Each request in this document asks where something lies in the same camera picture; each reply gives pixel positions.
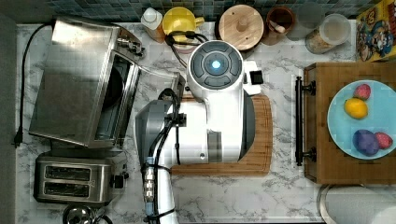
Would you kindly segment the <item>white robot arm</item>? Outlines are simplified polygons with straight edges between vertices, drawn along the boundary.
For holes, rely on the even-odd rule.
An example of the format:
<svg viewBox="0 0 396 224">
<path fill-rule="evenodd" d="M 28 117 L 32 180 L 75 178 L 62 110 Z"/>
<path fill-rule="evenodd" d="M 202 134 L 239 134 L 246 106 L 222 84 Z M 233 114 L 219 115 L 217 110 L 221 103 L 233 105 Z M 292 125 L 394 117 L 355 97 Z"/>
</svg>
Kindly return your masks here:
<svg viewBox="0 0 396 224">
<path fill-rule="evenodd" d="M 260 91 L 244 81 L 245 73 L 234 46 L 207 41 L 193 51 L 187 65 L 193 100 L 184 102 L 167 88 L 136 115 L 147 224 L 178 224 L 173 166 L 237 162 L 249 151 L 255 137 L 251 97 Z"/>
</svg>

